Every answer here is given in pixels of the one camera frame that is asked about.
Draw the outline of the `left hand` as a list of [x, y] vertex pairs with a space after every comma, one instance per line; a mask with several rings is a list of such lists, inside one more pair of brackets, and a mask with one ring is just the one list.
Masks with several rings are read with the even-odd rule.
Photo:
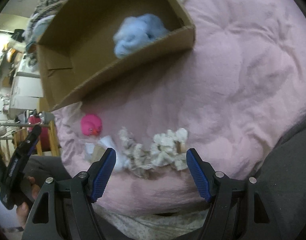
[[[36, 200], [39, 194], [39, 191], [40, 191], [40, 187], [36, 184], [36, 180], [34, 177], [28, 176], [27, 179], [31, 185], [32, 197], [34, 200]], [[28, 207], [27, 203], [23, 202], [20, 206], [18, 206], [16, 213], [17, 213], [19, 224], [24, 229], [26, 226], [28, 214], [30, 213], [30, 208]]]

